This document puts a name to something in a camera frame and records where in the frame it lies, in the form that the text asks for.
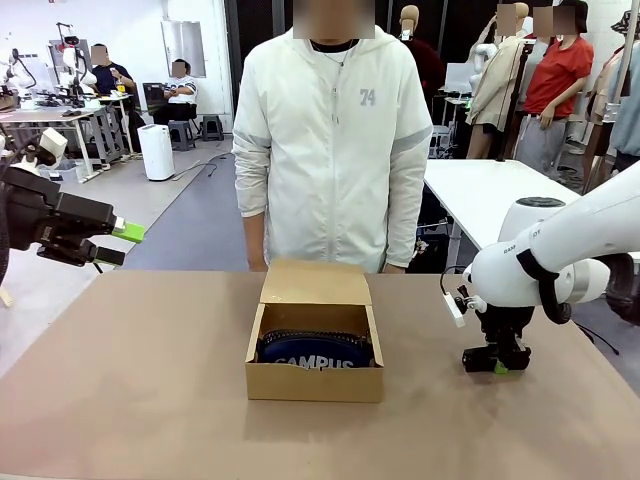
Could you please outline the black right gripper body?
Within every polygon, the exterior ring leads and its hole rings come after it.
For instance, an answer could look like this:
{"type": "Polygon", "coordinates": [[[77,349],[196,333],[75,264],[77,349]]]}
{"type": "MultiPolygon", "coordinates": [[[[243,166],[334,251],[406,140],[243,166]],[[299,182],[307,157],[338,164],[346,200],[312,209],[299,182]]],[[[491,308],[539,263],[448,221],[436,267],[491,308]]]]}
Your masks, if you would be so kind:
{"type": "Polygon", "coordinates": [[[478,318],[488,343],[515,345],[522,338],[524,328],[531,322],[534,307],[496,307],[488,305],[478,318]]]}

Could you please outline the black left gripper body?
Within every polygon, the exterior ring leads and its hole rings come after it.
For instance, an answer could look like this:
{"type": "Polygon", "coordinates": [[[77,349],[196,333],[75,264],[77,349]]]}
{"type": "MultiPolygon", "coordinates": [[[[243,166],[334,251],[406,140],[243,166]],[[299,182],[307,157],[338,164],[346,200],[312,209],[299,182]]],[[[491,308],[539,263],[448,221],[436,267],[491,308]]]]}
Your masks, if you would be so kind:
{"type": "Polygon", "coordinates": [[[94,236],[109,235],[116,226],[113,206],[65,193],[61,185],[11,167],[3,177],[8,187],[9,245],[27,250],[33,243],[54,249],[79,250],[94,236]]]}

